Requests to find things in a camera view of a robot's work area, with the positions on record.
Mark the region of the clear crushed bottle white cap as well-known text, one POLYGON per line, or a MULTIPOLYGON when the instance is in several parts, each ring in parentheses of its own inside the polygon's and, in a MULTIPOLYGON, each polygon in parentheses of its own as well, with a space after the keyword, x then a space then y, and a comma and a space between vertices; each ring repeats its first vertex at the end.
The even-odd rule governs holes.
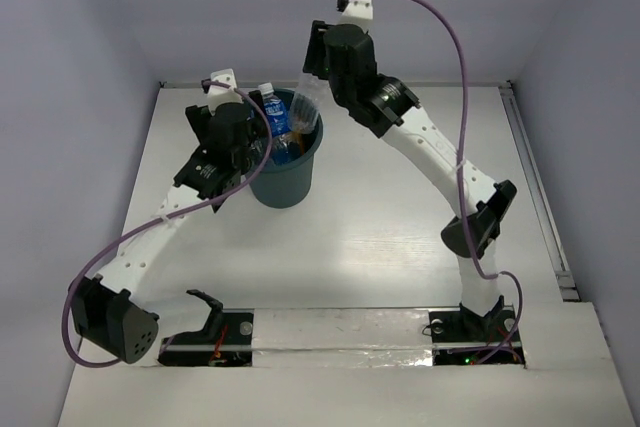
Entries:
POLYGON ((250 169, 254 170, 258 167, 265 158, 266 148, 268 146, 268 142, 266 138, 256 139, 250 147, 249 151, 249 160, 250 160, 250 169))

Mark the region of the blue label white cap bottle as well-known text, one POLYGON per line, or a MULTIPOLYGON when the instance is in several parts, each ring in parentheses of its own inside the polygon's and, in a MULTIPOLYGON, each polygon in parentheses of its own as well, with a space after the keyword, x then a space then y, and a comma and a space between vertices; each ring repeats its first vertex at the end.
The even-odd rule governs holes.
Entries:
POLYGON ((258 86, 265 114, 269 120, 271 132, 274 137, 279 137, 290 131, 288 124, 288 111, 284 102, 275 94, 271 83, 258 86))

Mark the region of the clear bottle sideways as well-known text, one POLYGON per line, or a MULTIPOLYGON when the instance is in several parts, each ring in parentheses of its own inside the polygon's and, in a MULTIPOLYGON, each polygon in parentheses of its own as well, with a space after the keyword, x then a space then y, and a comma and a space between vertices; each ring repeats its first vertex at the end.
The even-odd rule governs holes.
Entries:
POLYGON ((289 108, 289 127, 299 134, 310 134, 319 119, 319 106, 326 94, 326 82, 303 73, 289 108))

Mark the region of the orange yellow label bottle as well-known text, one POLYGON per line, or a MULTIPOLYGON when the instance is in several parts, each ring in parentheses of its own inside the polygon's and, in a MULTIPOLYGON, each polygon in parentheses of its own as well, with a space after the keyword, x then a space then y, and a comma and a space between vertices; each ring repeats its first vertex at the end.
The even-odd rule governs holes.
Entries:
POLYGON ((305 135, 300 133, 300 132, 293 132, 292 133, 294 140, 298 146, 299 149, 299 154, 303 155, 306 152, 306 141, 305 141, 305 135))

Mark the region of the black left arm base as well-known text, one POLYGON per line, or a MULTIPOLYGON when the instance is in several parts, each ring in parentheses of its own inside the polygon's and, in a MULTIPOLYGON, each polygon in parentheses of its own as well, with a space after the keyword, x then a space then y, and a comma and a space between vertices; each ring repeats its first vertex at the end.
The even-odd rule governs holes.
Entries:
POLYGON ((227 310, 222 302, 196 289, 187 294, 206 303, 208 316, 200 330, 164 339, 158 362, 165 367, 251 367, 254 310, 227 310))

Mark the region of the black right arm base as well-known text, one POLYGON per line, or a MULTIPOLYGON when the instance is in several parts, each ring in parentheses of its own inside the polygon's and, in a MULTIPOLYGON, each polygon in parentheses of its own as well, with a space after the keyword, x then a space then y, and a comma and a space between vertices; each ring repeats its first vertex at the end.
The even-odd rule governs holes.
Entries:
POLYGON ((524 365, 524 350, 515 331, 516 311, 500 298, 484 317, 462 305, 431 310, 422 334, 432 341, 436 366, 524 365))

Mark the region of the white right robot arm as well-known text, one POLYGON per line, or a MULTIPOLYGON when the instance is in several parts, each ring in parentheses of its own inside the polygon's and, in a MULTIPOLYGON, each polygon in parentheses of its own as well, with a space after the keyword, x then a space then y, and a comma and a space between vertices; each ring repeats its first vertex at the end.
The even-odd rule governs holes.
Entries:
POLYGON ((494 242, 517 193, 515 185, 458 160, 415 93, 399 79, 378 73, 373 39, 361 27, 314 21, 303 71, 327 82, 338 106, 403 154, 448 202, 454 217, 441 239, 458 261, 460 326, 470 338, 486 337, 504 305, 494 278, 494 242))

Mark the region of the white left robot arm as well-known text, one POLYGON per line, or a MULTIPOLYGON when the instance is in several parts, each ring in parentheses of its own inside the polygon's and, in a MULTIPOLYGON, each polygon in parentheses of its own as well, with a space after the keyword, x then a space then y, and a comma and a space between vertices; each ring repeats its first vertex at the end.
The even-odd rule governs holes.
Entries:
POLYGON ((190 106, 185 115, 199 144, 155 215, 103 248, 69 286, 61 338, 80 366, 155 364, 162 340, 178 334, 169 327, 173 319, 186 321, 186 336, 201 342, 220 333, 223 305, 217 299, 191 288, 179 300, 153 300, 150 282, 191 214, 218 210, 259 175, 269 158, 271 129, 251 98, 190 106))

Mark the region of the dark green ribbed bin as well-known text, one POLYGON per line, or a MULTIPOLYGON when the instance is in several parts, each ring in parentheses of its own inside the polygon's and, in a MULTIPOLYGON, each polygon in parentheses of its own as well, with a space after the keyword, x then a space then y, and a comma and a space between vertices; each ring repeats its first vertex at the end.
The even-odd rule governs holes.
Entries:
MULTIPOLYGON (((288 111, 294 97, 294 92, 286 89, 274 88, 275 94, 284 102, 288 111)), ((254 101, 263 100, 260 91, 254 90, 250 94, 254 101)), ((270 156, 259 175, 249 185, 255 198, 263 205, 271 208, 284 209, 300 203, 309 193, 312 184, 314 155, 323 139, 323 121, 319 116, 315 129, 305 135, 306 152, 297 160, 286 165, 277 166, 270 156)))

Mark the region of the silver foil tape strip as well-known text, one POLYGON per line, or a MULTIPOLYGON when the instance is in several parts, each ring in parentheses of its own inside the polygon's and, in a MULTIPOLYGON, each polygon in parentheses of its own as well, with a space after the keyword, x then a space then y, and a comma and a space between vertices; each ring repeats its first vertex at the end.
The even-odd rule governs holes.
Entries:
POLYGON ((426 309, 260 309, 256 368, 410 368, 433 365, 426 309))

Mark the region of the aluminium rail on table edge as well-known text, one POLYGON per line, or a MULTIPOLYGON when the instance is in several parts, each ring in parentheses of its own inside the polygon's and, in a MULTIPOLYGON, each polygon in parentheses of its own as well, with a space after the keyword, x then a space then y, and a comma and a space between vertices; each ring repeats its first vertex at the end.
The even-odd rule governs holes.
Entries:
POLYGON ((582 299, 568 265, 560 235, 524 127, 514 86, 511 82, 506 82, 501 84, 498 90, 524 171, 527 187, 532 198, 537 221, 541 229, 560 295, 564 302, 581 302, 582 299))

